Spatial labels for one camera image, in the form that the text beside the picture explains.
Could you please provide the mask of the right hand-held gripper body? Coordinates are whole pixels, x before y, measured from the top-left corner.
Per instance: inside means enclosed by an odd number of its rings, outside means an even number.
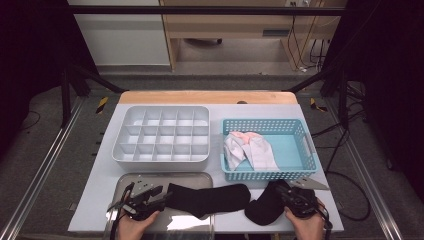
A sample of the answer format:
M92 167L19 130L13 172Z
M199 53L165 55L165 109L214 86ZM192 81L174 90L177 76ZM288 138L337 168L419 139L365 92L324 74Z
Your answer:
M291 180L288 189L291 196L288 199L289 209L301 219L306 219L319 213L324 219L328 218L328 213L320 209L320 204L315 195L316 190L327 190L327 187L311 178L301 177Z

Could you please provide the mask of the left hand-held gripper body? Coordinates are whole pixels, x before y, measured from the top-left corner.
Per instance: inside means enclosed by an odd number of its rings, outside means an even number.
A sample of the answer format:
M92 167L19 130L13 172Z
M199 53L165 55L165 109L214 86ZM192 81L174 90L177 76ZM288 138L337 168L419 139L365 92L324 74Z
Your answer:
M141 181L131 182L125 189L121 200L117 203L120 210L124 210L127 215L136 221L147 219L155 211L163 211L163 208L157 208L151 205L150 198L146 192L156 187L149 183Z

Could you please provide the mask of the blue perforated plastic basket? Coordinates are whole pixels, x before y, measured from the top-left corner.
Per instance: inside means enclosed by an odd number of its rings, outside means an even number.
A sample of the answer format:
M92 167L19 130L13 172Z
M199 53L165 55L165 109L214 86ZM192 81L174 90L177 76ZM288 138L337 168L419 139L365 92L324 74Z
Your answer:
M296 180L310 176L319 169L319 159L307 125L302 119L224 119L222 134L254 132L271 145L276 170L255 170L243 160L234 170L225 153L221 155L221 169L227 181Z

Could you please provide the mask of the white divided storage box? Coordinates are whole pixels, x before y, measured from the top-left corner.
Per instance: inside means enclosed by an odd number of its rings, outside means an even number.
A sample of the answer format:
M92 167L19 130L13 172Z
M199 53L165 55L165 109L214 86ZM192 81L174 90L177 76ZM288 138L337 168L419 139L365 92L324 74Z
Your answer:
M128 171L201 171L210 152L210 112L204 106L130 107L113 147Z

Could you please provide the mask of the translucent grey box lid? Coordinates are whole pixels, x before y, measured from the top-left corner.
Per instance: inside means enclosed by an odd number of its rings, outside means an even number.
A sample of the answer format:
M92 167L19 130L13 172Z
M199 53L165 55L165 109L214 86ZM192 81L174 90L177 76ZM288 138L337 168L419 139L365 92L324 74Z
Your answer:
M119 216L117 203L126 194L126 187L134 183L133 191L140 192L162 186L163 191L149 199L161 199L170 183L191 189L204 189L213 186L211 177L206 173L130 173L123 175L117 182L113 200L106 213L107 224L102 240L110 240L114 220ZM214 216L196 218L190 213L165 208L156 221L146 230L142 240L213 240Z

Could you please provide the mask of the person's left hand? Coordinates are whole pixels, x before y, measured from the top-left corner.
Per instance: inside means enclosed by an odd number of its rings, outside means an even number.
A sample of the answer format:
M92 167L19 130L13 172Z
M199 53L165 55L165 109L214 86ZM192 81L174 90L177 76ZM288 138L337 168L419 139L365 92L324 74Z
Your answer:
M160 212L155 211L147 219L136 221L122 213L117 227L118 240L141 240L144 232L155 222Z

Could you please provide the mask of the person's right hand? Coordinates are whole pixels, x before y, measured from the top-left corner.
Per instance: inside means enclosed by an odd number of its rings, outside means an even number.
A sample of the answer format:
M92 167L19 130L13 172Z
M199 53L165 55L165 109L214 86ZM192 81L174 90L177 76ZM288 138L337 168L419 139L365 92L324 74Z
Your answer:
M325 221L319 213L301 219L288 208L284 208L286 218L292 223L297 240L323 240Z

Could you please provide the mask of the pale grey table mat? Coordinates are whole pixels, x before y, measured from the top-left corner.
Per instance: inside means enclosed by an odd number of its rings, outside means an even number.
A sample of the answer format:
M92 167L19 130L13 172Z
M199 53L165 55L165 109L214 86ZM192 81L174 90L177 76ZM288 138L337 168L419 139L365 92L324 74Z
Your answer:
M116 137L126 111L136 104L120 104L116 107L106 129L95 163L91 170L84 192L70 222L72 232L100 232L107 224L106 213L113 200L118 180L130 173L206 173L213 188L242 183L248 186L252 198L258 198L264 191L265 181L227 181L221 169L221 155L224 153L222 121L224 119L304 119L297 104L195 104L204 106L210 112L210 152L205 168L201 171L128 171L112 157ZM310 178L324 183L321 163Z

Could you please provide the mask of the yellow black striped tape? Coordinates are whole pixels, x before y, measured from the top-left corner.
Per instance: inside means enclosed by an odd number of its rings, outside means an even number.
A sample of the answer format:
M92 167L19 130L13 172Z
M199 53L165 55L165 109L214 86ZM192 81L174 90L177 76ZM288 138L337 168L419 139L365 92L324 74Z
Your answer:
M108 97L102 97L101 98L101 100L98 104L98 107L96 108L96 112L95 112L96 114L100 114L100 113L103 112L103 109L104 109L107 101L108 101Z
M323 106L318 106L314 98L310 98L310 107L313 110L318 110L320 112L327 112L328 109Z

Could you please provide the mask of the black metal stand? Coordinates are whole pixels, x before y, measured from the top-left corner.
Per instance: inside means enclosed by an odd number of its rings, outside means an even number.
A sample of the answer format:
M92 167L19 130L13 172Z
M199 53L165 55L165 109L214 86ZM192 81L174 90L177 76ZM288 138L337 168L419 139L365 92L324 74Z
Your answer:
M77 65L68 65L61 74L62 93L62 124L65 127L71 119L70 87L73 87L78 96L88 96L91 89L86 80L91 79L114 93L124 93L126 89L120 88L102 78L99 74L91 72Z
M305 87L323 80L324 84L320 89L320 94L323 97L330 97L335 92L338 92L338 110L337 117L339 123L344 129L349 128L348 110L347 110L347 85L348 80L345 71L342 67L329 66L319 73L309 77L299 84L286 89L286 92L297 93Z

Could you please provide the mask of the white cabinet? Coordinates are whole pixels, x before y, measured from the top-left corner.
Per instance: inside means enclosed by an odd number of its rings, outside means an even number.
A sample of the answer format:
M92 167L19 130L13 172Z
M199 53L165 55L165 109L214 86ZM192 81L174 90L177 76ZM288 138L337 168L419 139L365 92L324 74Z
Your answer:
M161 15L75 14L97 66L169 65Z

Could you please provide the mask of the black curtain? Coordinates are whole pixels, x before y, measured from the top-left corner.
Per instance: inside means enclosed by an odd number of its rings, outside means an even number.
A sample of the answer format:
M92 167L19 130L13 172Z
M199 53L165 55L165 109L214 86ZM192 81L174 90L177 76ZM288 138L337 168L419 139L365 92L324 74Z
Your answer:
M347 0L326 57L340 81L365 85L365 109L394 166L424 200L424 0Z
M68 0L0 0L0 158L20 131L32 98L60 85L62 67L50 38L37 32L27 7L46 20L73 64L97 71L74 15L60 10L68 5Z

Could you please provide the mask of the wooden desk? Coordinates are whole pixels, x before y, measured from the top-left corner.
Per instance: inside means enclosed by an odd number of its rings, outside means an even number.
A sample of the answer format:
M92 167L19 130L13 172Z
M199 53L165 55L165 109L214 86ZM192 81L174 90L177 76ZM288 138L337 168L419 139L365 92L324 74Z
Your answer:
M158 0L161 6L285 7L286 0ZM348 0L318 0L313 7L344 7ZM170 65L176 66L180 42L196 39L278 39L293 69L305 69L312 40L330 40L338 16L164 15Z

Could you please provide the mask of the white power strip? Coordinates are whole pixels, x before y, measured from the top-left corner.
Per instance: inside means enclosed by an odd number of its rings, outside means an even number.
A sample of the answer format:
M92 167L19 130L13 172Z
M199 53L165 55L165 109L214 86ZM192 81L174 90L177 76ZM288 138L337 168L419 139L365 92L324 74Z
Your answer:
M285 7L313 7L318 0L286 0Z

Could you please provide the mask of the black horizontal frame bar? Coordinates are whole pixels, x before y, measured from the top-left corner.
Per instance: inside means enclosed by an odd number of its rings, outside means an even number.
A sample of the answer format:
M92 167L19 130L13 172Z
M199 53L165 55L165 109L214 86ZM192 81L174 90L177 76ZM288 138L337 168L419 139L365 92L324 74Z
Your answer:
M345 8L241 7L241 6L100 6L71 5L73 14L161 14L161 15L295 15L342 16Z

